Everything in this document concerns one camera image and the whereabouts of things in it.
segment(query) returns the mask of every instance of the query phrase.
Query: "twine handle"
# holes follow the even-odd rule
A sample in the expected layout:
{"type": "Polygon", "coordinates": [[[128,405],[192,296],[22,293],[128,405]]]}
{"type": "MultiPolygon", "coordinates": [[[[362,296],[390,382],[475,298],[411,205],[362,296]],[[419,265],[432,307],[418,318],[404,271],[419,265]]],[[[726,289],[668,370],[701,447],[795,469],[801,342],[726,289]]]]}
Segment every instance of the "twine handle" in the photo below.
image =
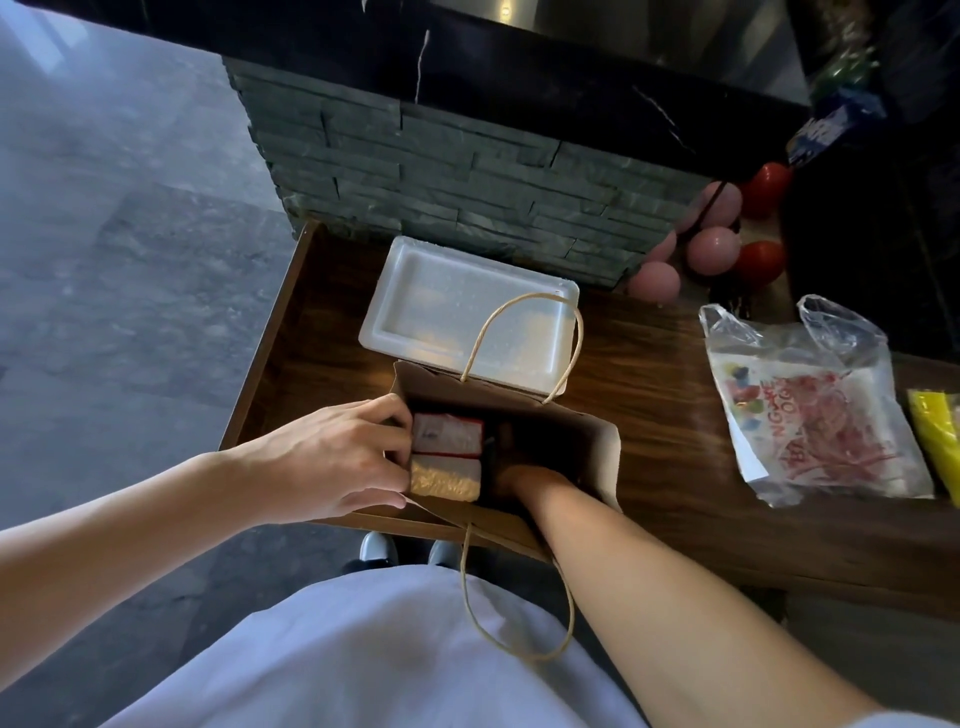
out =
{"type": "Polygon", "coordinates": [[[553,565],[557,568],[557,572],[560,574],[560,578],[564,582],[564,590],[566,591],[566,604],[567,608],[570,610],[570,621],[566,627],[566,636],[564,637],[564,640],[554,649],[542,654],[537,652],[522,652],[520,650],[514,650],[484,629],[480,624],[480,620],[477,619],[476,615],[473,614],[473,608],[470,606],[470,598],[467,594],[467,551],[470,548],[470,536],[472,535],[473,531],[476,531],[481,536],[485,535],[484,532],[474,526],[473,523],[467,524],[467,535],[464,536],[464,550],[460,554],[460,586],[461,591],[464,593],[464,606],[467,607],[467,614],[469,615],[470,620],[473,622],[473,626],[476,627],[477,632],[479,632],[481,637],[483,637],[493,646],[503,650],[508,655],[513,655],[519,660],[523,660],[524,662],[545,663],[553,660],[556,657],[559,657],[573,639],[573,624],[577,618],[577,613],[573,606],[573,594],[570,593],[570,588],[566,585],[566,579],[564,578],[564,573],[560,569],[560,564],[558,564],[556,559],[554,559],[553,565]]]}
{"type": "Polygon", "coordinates": [[[522,296],[517,296],[515,299],[510,299],[497,308],[487,319],[487,323],[484,324],[480,329],[480,333],[477,334],[477,340],[473,343],[473,351],[470,352],[470,357],[467,360],[467,366],[464,367],[464,372],[462,375],[460,375],[460,381],[467,381],[467,376],[470,373],[470,369],[473,367],[473,360],[476,359],[477,352],[480,351],[480,344],[483,342],[483,337],[487,334],[487,329],[490,328],[490,324],[493,323],[493,319],[503,313],[504,310],[512,306],[514,303],[520,303],[521,301],[526,301],[527,299],[548,299],[549,301],[566,303],[568,306],[570,306],[570,308],[573,309],[573,315],[577,319],[577,346],[573,350],[573,355],[570,357],[570,363],[566,366],[566,370],[560,376],[560,379],[558,379],[557,385],[542,402],[542,404],[548,404],[549,402],[553,401],[553,399],[557,396],[557,393],[566,384],[566,380],[573,371],[573,367],[576,366],[577,359],[580,358],[580,349],[582,349],[584,346],[584,317],[580,314],[580,309],[563,296],[558,296],[554,293],[541,293],[539,291],[534,291],[533,293],[524,293],[522,296]]]}

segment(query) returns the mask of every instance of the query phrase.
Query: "wooden counter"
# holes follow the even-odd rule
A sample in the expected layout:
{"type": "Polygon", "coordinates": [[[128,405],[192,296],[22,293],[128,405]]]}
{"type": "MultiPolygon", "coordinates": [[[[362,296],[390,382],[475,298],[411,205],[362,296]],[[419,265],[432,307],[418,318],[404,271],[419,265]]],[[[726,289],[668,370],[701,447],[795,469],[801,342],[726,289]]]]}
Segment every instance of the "wooden counter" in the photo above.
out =
{"type": "MultiPolygon", "coordinates": [[[[318,407],[379,397],[393,358],[357,343],[386,249],[301,238],[224,446],[318,407]]],[[[696,311],[584,290],[587,336],[560,402],[615,423],[624,513],[738,584],[960,616],[960,511],[945,500],[809,497],[771,509],[740,478],[696,311]]],[[[960,367],[897,360],[960,391],[960,367]]]]}

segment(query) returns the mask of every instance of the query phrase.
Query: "floor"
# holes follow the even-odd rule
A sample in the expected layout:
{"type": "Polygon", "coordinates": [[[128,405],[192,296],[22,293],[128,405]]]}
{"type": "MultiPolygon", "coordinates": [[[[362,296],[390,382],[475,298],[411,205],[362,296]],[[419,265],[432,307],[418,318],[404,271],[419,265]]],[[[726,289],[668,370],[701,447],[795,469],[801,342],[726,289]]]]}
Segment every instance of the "floor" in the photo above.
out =
{"type": "MultiPolygon", "coordinates": [[[[215,449],[294,241],[216,56],[0,0],[0,98],[2,528],[215,449]]],[[[0,715],[98,725],[249,612],[335,575],[361,537],[248,531],[84,630],[0,693],[0,715]]],[[[554,573],[488,558],[563,618],[554,573]]],[[[881,699],[960,717],[957,625],[789,607],[791,630],[881,699]]]]}

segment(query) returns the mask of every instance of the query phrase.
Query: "left hand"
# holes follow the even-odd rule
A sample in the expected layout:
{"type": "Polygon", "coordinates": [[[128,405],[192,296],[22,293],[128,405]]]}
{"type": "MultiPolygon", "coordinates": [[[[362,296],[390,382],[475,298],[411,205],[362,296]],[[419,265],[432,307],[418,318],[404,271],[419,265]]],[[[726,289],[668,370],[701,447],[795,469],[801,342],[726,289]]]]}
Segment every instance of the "left hand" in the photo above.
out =
{"type": "Polygon", "coordinates": [[[258,524],[333,518],[372,505],[403,508],[412,426],[407,405],[389,394],[319,409],[221,454],[239,467],[258,524]],[[388,420],[399,425],[383,424],[388,420]]]}

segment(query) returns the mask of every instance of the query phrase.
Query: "styrofoam box lid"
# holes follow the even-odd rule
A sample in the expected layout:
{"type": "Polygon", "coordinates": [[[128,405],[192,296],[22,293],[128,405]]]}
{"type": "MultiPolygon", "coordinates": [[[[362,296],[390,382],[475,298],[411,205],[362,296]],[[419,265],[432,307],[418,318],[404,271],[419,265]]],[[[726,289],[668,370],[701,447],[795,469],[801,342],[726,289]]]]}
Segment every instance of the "styrofoam box lid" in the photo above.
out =
{"type": "MultiPolygon", "coordinates": [[[[360,344],[459,374],[488,317],[510,299],[534,291],[561,296],[574,306],[580,299],[572,280],[401,235],[380,273],[360,344]]],[[[563,303],[515,303],[487,330],[470,376],[547,395],[569,364],[574,328],[573,311],[563,303]]]]}

